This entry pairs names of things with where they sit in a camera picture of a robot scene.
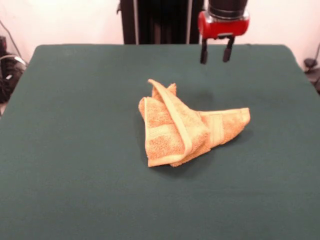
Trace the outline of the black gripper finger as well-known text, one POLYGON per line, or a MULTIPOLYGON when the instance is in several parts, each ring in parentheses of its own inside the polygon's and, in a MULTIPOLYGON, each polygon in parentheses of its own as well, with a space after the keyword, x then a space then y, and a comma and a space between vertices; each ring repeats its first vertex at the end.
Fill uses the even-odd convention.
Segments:
POLYGON ((207 39, 202 38, 202 40, 201 40, 201 53, 200 53, 200 63, 201 64, 207 63, 207 58, 208 58, 207 48, 208 48, 207 39))
POLYGON ((226 45, 226 48, 224 49, 223 59, 222 60, 223 60, 224 63, 227 63, 231 58, 233 44, 235 42, 235 36, 228 35, 228 36, 225 36, 224 38, 228 39, 228 43, 226 45))

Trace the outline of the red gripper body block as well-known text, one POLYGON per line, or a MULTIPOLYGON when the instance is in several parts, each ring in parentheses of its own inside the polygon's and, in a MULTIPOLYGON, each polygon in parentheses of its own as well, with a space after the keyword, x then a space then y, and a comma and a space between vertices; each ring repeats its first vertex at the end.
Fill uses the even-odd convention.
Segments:
POLYGON ((222 39, 244 35, 249 27, 250 15, 245 11, 239 19, 220 19, 211 16, 208 11, 198 15, 198 30, 203 39, 222 39))

